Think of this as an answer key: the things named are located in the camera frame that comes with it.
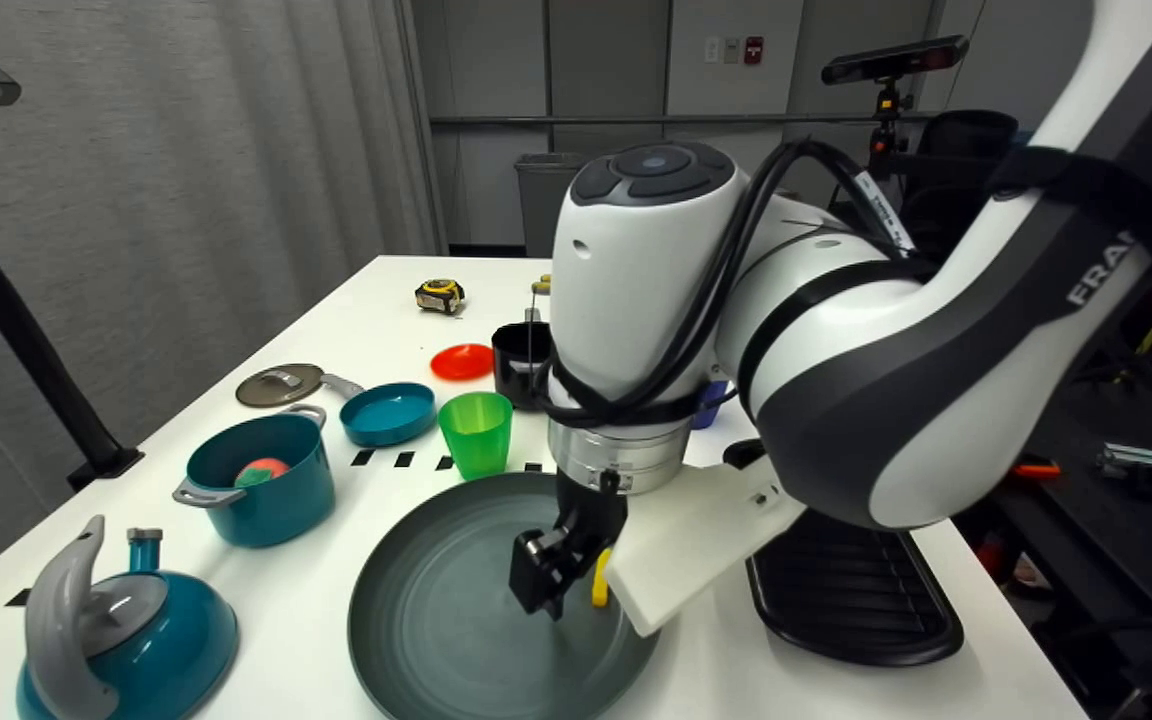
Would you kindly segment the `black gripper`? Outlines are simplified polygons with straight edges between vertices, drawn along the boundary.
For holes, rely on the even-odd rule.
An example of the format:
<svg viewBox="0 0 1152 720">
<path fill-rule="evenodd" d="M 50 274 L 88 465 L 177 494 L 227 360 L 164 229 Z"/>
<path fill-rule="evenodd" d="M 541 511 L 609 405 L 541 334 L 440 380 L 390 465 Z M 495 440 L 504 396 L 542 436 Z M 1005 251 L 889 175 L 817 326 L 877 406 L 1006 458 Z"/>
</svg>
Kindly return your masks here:
<svg viewBox="0 0 1152 720">
<path fill-rule="evenodd" d="M 602 548 L 619 541 L 629 498 L 617 471 L 598 471 L 592 486 L 561 479 L 561 514 L 550 541 L 532 527 L 511 541 L 508 589 L 523 612 L 565 615 L 565 598 Z"/>
</svg>

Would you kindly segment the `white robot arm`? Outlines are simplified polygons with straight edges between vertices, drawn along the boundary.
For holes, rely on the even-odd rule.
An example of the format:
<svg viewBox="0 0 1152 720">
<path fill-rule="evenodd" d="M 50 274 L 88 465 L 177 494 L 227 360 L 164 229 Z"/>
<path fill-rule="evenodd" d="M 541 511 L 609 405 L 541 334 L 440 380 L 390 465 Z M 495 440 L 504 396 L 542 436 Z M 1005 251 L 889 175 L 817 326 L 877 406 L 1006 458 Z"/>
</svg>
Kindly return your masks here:
<svg viewBox="0 0 1152 720">
<path fill-rule="evenodd" d="M 550 238 L 561 514 L 508 589 L 556 612 L 602 570 L 637 633 L 822 511 L 928 527 L 1029 444 L 1060 380 L 1152 284 L 1152 0 L 1093 0 L 1035 136 L 928 263 L 820 138 L 741 170 L 707 144 L 598 157 Z"/>
</svg>

